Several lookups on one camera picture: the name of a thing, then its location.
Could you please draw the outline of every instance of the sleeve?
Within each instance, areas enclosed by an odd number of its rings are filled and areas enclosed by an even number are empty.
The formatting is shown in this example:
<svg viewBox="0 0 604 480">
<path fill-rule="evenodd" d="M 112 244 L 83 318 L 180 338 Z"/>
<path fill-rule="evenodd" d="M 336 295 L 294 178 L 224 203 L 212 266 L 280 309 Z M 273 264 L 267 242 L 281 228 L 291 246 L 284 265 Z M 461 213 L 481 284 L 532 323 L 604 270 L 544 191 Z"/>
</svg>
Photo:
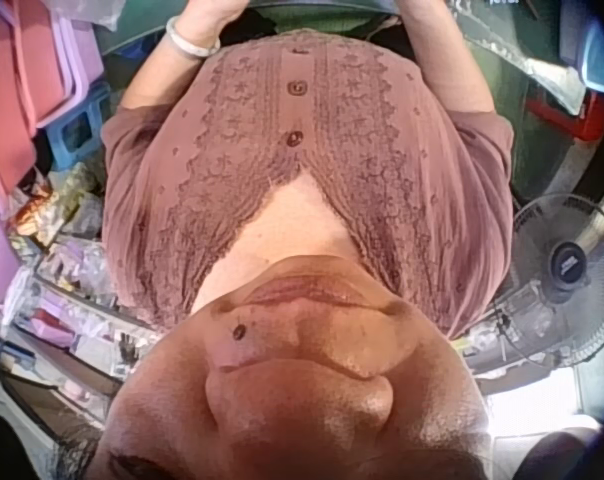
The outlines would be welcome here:
<svg viewBox="0 0 604 480">
<path fill-rule="evenodd" d="M 145 155 L 170 111 L 170 106 L 119 108 L 102 129 L 107 169 L 102 240 L 120 301 L 129 307 L 139 303 L 140 228 L 150 196 Z"/>
<path fill-rule="evenodd" d="M 470 193 L 474 200 L 467 203 L 471 210 L 467 212 L 467 222 L 473 224 L 475 232 L 482 232 L 483 237 L 482 251 L 478 252 L 477 259 L 482 272 L 476 284 L 482 294 L 473 303 L 484 308 L 507 274 L 511 261 L 513 200 L 509 181 L 513 128 L 495 112 L 448 114 L 468 153 L 470 177 L 467 177 L 467 185 L 473 185 L 476 190 Z M 488 209 L 490 215 L 480 215 L 479 209 Z M 467 318 L 467 322 L 477 320 L 481 313 L 476 311 Z M 452 332 L 453 337 L 459 336 L 472 324 L 465 323 L 457 325 Z"/>
</svg>

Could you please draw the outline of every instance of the woman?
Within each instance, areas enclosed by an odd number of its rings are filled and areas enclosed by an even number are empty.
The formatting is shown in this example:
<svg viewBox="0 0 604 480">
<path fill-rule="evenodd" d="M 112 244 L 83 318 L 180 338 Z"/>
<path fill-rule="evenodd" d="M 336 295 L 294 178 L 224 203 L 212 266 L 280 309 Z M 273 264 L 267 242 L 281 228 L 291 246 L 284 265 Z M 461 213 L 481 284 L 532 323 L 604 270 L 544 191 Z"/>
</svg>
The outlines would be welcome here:
<svg viewBox="0 0 604 480">
<path fill-rule="evenodd" d="M 110 266 L 167 335 L 78 477 L 478 478 L 447 339 L 509 263 L 511 128 L 441 0 L 398 0 L 420 68 L 306 30 L 211 55 L 246 4 L 191 0 L 105 126 Z"/>
</svg>

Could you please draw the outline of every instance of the bracelet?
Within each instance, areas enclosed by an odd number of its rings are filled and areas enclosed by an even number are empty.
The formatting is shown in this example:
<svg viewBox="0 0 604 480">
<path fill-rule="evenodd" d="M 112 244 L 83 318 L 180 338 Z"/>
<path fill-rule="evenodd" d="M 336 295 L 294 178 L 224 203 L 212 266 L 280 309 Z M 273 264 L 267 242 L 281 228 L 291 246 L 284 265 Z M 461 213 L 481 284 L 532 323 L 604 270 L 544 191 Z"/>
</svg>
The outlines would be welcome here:
<svg viewBox="0 0 604 480">
<path fill-rule="evenodd" d="M 169 35 L 169 38 L 173 42 L 173 44 L 180 49 L 183 53 L 193 58 L 208 58 L 211 55 L 215 54 L 220 50 L 220 39 L 218 38 L 215 41 L 215 45 L 211 48 L 202 48 L 196 45 L 193 45 L 191 42 L 186 40 L 182 35 L 180 35 L 175 29 L 175 22 L 178 17 L 173 17 L 169 19 L 166 24 L 166 33 Z"/>
</svg>

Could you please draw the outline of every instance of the pink blouse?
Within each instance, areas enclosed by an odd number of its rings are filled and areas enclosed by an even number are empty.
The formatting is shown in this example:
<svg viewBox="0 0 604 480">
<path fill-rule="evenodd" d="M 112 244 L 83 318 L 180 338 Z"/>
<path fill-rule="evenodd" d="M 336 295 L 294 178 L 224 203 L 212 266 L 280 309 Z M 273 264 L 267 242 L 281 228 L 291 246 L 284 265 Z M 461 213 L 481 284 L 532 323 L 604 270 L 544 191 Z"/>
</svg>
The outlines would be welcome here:
<svg viewBox="0 0 604 480">
<path fill-rule="evenodd" d="M 103 139 L 111 272 L 160 330 L 301 169 L 365 268 L 450 338 L 509 265 L 511 126 L 445 111 L 413 62 L 369 43 L 301 30 L 225 48 L 175 106 L 120 109 Z"/>
</svg>

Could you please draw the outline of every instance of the button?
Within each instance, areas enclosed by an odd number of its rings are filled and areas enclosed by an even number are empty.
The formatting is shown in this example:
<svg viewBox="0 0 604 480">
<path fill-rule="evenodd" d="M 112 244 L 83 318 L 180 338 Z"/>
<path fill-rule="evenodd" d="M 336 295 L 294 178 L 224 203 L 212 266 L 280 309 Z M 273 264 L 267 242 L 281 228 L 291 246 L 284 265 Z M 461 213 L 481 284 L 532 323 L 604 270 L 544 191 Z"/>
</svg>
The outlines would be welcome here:
<svg viewBox="0 0 604 480">
<path fill-rule="evenodd" d="M 308 90 L 308 85 L 304 80 L 297 80 L 295 82 L 289 82 L 287 85 L 287 89 L 291 95 L 295 95 L 296 97 L 301 97 L 306 94 Z"/>
<path fill-rule="evenodd" d="M 302 132 L 296 130 L 294 132 L 289 133 L 289 136 L 286 139 L 286 144 L 289 147 L 297 147 L 299 144 L 302 143 L 303 138 L 304 135 L 302 134 Z"/>
</svg>

